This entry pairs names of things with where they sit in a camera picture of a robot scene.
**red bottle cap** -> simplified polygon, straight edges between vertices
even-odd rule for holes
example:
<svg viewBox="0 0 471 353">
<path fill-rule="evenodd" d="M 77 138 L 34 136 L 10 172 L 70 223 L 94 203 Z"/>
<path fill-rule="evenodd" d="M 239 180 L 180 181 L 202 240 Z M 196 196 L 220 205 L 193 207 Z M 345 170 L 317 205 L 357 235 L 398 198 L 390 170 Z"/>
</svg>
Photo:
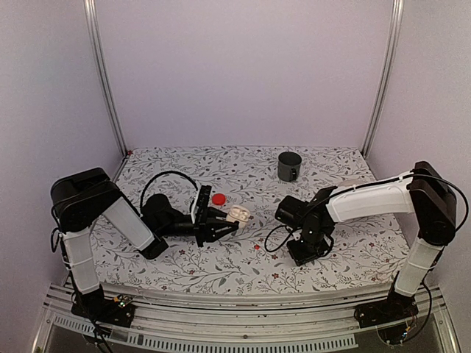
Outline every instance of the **red bottle cap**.
<svg viewBox="0 0 471 353">
<path fill-rule="evenodd" d="M 213 196 L 212 200 L 214 204 L 222 206 L 226 203 L 226 196 L 224 196 L 222 193 L 217 193 Z"/>
</svg>

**floral pattern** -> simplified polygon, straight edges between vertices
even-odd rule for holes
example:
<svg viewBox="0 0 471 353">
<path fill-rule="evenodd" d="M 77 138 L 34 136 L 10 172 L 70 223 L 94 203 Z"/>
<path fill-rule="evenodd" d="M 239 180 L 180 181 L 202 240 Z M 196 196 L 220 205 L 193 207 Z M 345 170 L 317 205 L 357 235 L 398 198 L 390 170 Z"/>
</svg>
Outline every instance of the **floral pattern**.
<svg viewBox="0 0 471 353">
<path fill-rule="evenodd" d="M 295 151 L 302 157 L 300 178 L 277 178 L 277 156 Z M 248 208 L 245 228 L 198 248 L 194 237 L 169 237 L 156 260 L 144 259 L 104 218 L 92 233 L 99 279 L 119 285 L 187 293 L 262 294 L 340 290 L 390 282 L 408 254 L 407 243 L 393 215 L 378 215 L 338 224 L 333 251 L 321 260 L 295 266 L 286 247 L 268 253 L 264 241 L 279 225 L 274 214 L 286 195 L 311 199 L 320 188 L 344 180 L 374 180 L 357 149 L 308 147 L 193 147 L 136 149 L 117 185 L 138 207 L 144 185 L 160 171 L 182 171 L 199 184 L 223 193 L 228 211 L 233 204 Z M 172 206 L 188 212 L 194 189 L 175 175 L 158 179 L 148 195 L 164 193 Z M 283 229 L 268 241 L 276 247 Z"/>
</svg>

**mug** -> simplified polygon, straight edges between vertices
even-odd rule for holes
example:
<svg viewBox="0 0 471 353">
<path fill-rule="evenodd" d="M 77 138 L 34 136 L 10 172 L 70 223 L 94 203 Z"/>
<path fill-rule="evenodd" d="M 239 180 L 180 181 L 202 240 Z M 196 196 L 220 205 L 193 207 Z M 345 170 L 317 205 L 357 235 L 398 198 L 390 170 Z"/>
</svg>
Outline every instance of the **mug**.
<svg viewBox="0 0 471 353">
<path fill-rule="evenodd" d="M 293 182 L 300 175 L 302 158 L 298 153 L 283 152 L 278 156 L 278 178 Z"/>
</svg>

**white wall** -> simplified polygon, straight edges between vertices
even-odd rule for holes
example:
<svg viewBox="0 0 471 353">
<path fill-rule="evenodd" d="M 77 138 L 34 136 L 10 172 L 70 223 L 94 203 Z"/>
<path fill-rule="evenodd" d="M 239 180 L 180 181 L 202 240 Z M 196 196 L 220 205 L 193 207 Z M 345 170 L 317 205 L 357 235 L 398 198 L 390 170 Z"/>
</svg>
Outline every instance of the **white wall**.
<svg viewBox="0 0 471 353">
<path fill-rule="evenodd" d="M 386 177 L 428 160 L 471 199 L 470 132 L 471 2 L 406 1 L 369 164 L 377 177 Z M 400 220 L 408 238 L 415 237 L 414 219 Z M 463 352 L 471 347 L 470 249 L 468 222 L 436 269 Z"/>
<path fill-rule="evenodd" d="M 50 282 L 49 188 L 103 166 L 118 149 L 93 62 L 82 1 L 0 1 L 0 352 L 28 352 Z"/>
<path fill-rule="evenodd" d="M 98 1 L 130 147 L 360 146 L 391 1 Z"/>
</svg>

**slotted vent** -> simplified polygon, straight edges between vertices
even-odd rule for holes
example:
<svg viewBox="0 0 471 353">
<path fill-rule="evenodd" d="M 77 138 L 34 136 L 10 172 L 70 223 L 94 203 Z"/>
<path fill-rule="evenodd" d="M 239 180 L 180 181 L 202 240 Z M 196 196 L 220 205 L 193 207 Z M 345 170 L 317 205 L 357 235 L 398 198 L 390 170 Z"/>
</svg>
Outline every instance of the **slotted vent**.
<svg viewBox="0 0 471 353">
<path fill-rule="evenodd" d="M 54 323 L 59 327 L 93 336 L 93 325 L 88 321 L 56 314 Z M 109 341 L 122 343 L 111 338 Z M 134 332 L 129 332 L 127 344 L 165 353 L 310 353 L 337 352 L 358 347 L 354 335 L 303 342 L 250 344 L 176 341 Z"/>
</svg>

